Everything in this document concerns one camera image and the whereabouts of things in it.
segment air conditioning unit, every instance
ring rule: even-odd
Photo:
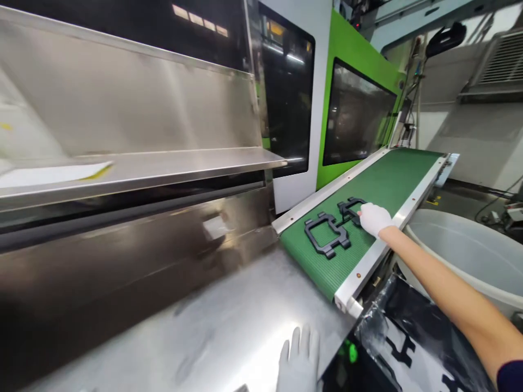
[[[523,101],[523,28],[494,35],[458,99],[461,103]]]

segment vent grille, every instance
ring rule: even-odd
[[[523,31],[502,37],[479,84],[523,81]]]

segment conveyor frame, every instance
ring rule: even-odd
[[[382,159],[391,151],[393,151],[393,149],[388,149],[387,147],[381,148],[358,165],[346,171],[332,183],[328,184],[326,187],[299,203],[298,206],[282,215],[272,224],[276,233],[280,235],[285,229],[289,228],[311,209],[340,190],[348,182],[352,181],[355,177],[363,173],[371,165]],[[402,229],[407,224],[410,217],[428,195],[448,158],[449,154],[445,154],[435,161],[401,208],[393,216],[393,222],[397,227]],[[343,281],[334,295],[334,302],[342,312],[348,313],[355,318],[359,317],[362,307],[357,301],[357,296],[388,251],[389,247],[385,242],[376,240],[358,262],[354,270],[351,271],[348,277]]]

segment stainless steel shelf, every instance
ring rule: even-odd
[[[0,212],[201,180],[287,164],[261,147],[98,155],[73,164],[112,161],[99,178],[0,189]]]

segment white glove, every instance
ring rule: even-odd
[[[389,212],[383,207],[372,203],[363,204],[358,215],[360,215],[361,227],[376,238],[379,237],[378,234],[381,230],[389,226],[394,226]]]
[[[293,332],[293,343],[283,344],[279,357],[279,373],[276,392],[316,392],[318,361],[320,359],[320,335],[309,325],[303,327],[300,341],[300,328]]]

